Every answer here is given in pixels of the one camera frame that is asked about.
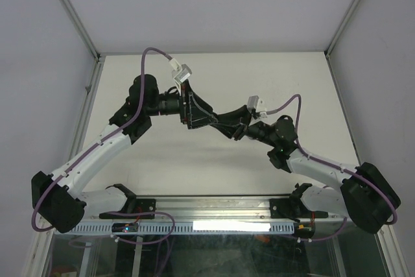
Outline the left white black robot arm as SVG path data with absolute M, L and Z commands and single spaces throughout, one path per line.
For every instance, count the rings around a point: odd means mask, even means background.
M 40 171 L 33 176 L 33 229 L 41 231 L 37 216 L 64 234 L 87 217 L 126 218 L 139 212 L 137 195 L 122 184 L 100 191 L 84 188 L 110 160 L 150 129 L 153 116 L 161 115 L 179 115 L 188 129 L 219 122 L 219 115 L 192 90 L 188 80 L 180 81 L 172 93 L 160 93 L 154 76 L 136 77 L 124 104 L 92 143 L 53 172 Z

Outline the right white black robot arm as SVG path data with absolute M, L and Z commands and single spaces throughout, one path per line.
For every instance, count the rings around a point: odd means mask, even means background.
M 321 183 L 303 183 L 290 194 L 290 210 L 298 217 L 324 211 L 351 220 L 358 228 L 376 234 L 397 222 L 401 200 L 378 168 L 368 162 L 353 166 L 315 155 L 298 139 L 297 117 L 281 115 L 274 123 L 257 120 L 257 112 L 245 106 L 214 116 L 213 127 L 229 138 L 248 137 L 271 147 L 270 163 L 287 173 Z

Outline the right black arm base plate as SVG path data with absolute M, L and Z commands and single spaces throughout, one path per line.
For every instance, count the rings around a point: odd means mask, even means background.
M 290 219 L 299 222 L 301 219 L 327 219 L 328 213 L 324 211 L 311 211 L 300 201 L 287 198 L 273 198 L 269 200 L 270 217 L 272 219 Z

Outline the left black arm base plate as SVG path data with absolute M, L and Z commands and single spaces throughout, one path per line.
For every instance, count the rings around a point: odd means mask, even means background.
M 149 198 L 132 197 L 126 204 L 114 213 L 106 212 L 99 215 L 100 219 L 154 219 L 156 200 Z

